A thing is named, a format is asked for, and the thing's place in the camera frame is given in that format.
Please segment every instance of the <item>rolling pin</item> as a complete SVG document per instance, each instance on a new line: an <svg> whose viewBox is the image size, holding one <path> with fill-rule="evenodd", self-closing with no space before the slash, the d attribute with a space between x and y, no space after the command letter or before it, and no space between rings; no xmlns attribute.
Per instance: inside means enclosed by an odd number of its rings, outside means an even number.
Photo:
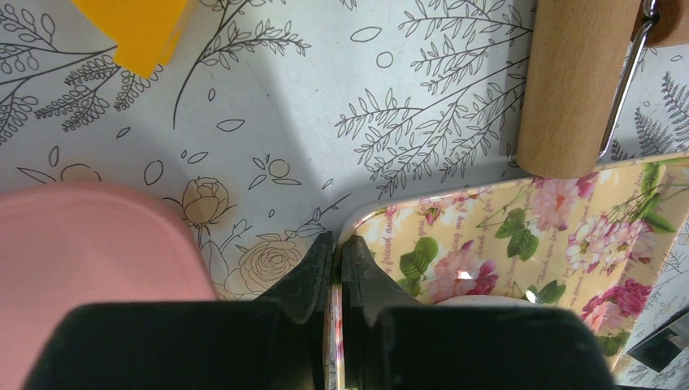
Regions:
<svg viewBox="0 0 689 390"><path fill-rule="evenodd" d="M607 150L626 94L628 85L618 90L618 83L630 37L639 38L632 53L644 43L689 43L687 10L689 0L642 0L640 6L630 0L540 0L517 145L519 166L561 179L590 173ZM631 80L635 64L626 67L623 84Z"/></svg>

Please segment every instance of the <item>tray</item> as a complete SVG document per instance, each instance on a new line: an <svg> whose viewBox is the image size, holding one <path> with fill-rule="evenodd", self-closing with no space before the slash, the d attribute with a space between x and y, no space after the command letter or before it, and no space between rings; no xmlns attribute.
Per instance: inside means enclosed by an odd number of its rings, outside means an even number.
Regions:
<svg viewBox="0 0 689 390"><path fill-rule="evenodd" d="M420 302L498 295L573 310L612 367L687 219L687 190L683 152L402 201L348 226Z"/></svg>

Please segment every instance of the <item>pink rose print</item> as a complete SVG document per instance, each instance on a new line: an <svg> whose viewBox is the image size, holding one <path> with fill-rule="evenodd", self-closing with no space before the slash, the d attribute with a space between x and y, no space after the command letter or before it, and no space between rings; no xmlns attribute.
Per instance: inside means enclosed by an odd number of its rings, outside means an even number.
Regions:
<svg viewBox="0 0 689 390"><path fill-rule="evenodd" d="M533 211L539 217L536 227L540 231L566 230L567 218L579 199L577 180L544 179L537 182L536 188L539 189L533 201Z"/></svg>
<svg viewBox="0 0 689 390"><path fill-rule="evenodd" d="M624 287L618 289L614 298L622 310L622 317L638 317L652 290L651 286L644 286L633 279L625 280Z"/></svg>
<svg viewBox="0 0 689 390"><path fill-rule="evenodd" d="M591 298L583 307L582 320L593 331L602 326L619 327L623 319L639 317L651 291L651 286L627 279L622 286L612 287L602 296Z"/></svg>
<svg viewBox="0 0 689 390"><path fill-rule="evenodd" d="M398 211L399 210L397 209L397 205L392 205L385 207L385 212L383 214L385 215L386 219L391 219L395 216L395 214L397 214Z"/></svg>
<svg viewBox="0 0 689 390"><path fill-rule="evenodd" d="M609 230L607 217L591 216L574 234L570 234L565 255L572 269L586 268L587 272L591 272L596 268L607 247L605 234Z"/></svg>
<svg viewBox="0 0 689 390"><path fill-rule="evenodd" d="M418 201L418 204L420 206L430 205L431 208L445 210L467 199L469 199L469 196L466 193L459 193L452 197L425 197Z"/></svg>
<svg viewBox="0 0 689 390"><path fill-rule="evenodd" d="M467 241L435 265L435 279L428 284L435 302L461 295L488 295L495 288L496 264L492 260L484 262L471 252L473 244Z"/></svg>
<svg viewBox="0 0 689 390"><path fill-rule="evenodd" d="M428 226L433 226L433 223L436 222L438 218L443 214L443 211L437 207L431 207L428 210L426 210L425 213L423 213L424 218L426 218L426 222L428 223Z"/></svg>
<svg viewBox="0 0 689 390"><path fill-rule="evenodd" d="M579 187L579 197L587 198L593 193L593 189L596 186L596 178L598 177L598 172L589 173L584 177L580 177L577 180L577 187Z"/></svg>
<svg viewBox="0 0 689 390"><path fill-rule="evenodd" d="M469 195L469 199L479 199L481 195L487 193L487 194L492 194L492 186L491 185L484 185L483 187L478 187L474 191L472 191L474 194Z"/></svg>
<svg viewBox="0 0 689 390"><path fill-rule="evenodd" d="M647 223L641 223L639 235L636 236L629 258L635 262L649 264L653 255L653 247L656 246L656 233Z"/></svg>
<svg viewBox="0 0 689 390"><path fill-rule="evenodd" d="M624 318L621 316L619 306L612 302L603 302L593 308L593 311L583 320L583 323L587 324L594 332L597 332L604 325L608 328L619 327L623 321Z"/></svg>

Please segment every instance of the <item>yellow object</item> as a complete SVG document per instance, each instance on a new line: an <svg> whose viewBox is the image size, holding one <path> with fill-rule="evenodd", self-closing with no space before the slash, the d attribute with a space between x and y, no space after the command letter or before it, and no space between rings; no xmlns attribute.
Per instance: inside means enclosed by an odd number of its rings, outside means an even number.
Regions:
<svg viewBox="0 0 689 390"><path fill-rule="evenodd" d="M115 62L142 77L166 65L196 0L72 0L117 45Z"/></svg>

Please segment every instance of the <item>pink lid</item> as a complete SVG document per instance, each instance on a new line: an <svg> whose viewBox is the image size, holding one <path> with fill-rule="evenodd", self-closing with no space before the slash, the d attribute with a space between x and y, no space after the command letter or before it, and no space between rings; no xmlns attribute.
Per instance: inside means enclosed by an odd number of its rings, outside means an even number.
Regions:
<svg viewBox="0 0 689 390"><path fill-rule="evenodd" d="M46 184L0 197L0 388L21 386L63 316L98 301L212 300L183 221L113 184Z"/></svg>

